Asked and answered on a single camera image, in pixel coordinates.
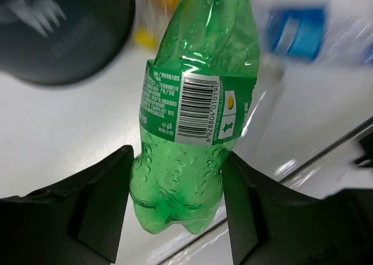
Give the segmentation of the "blue label water bottle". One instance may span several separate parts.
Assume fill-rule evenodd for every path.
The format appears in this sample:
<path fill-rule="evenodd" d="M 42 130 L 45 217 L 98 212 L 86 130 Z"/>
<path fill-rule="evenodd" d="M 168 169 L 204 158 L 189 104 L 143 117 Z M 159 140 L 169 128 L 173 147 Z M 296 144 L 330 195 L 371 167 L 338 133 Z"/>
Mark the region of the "blue label water bottle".
<path fill-rule="evenodd" d="M 327 2 L 253 4 L 261 47 L 277 56 L 340 66 L 372 66 L 372 20 Z"/>

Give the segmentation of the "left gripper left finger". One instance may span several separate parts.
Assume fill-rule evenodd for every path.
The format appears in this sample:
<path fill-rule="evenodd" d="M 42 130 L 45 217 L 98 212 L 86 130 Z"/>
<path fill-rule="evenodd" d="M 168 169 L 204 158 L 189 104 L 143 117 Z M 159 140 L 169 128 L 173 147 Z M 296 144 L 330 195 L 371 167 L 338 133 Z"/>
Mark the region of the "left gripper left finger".
<path fill-rule="evenodd" d="M 1 199 L 2 264 L 113 264 L 133 148 L 26 196 Z"/>

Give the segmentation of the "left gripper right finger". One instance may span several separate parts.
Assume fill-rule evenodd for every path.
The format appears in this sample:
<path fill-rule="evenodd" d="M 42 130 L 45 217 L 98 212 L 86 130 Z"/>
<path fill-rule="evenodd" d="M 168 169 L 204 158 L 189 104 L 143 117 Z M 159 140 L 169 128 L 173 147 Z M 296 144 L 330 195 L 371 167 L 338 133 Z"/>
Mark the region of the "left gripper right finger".
<path fill-rule="evenodd" d="M 234 153 L 222 175 L 234 264 L 372 263 L 371 190 L 315 199 Z"/>

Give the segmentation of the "green bottle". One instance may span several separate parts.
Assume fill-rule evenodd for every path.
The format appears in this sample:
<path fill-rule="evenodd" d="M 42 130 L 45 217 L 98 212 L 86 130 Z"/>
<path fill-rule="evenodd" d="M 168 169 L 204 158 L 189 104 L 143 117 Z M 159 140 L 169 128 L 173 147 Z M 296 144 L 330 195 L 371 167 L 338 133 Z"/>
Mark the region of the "green bottle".
<path fill-rule="evenodd" d="M 259 67 L 250 0 L 181 0 L 146 64 L 139 109 L 142 151 L 130 194 L 144 230 L 213 221 L 221 167 L 242 134 Z"/>

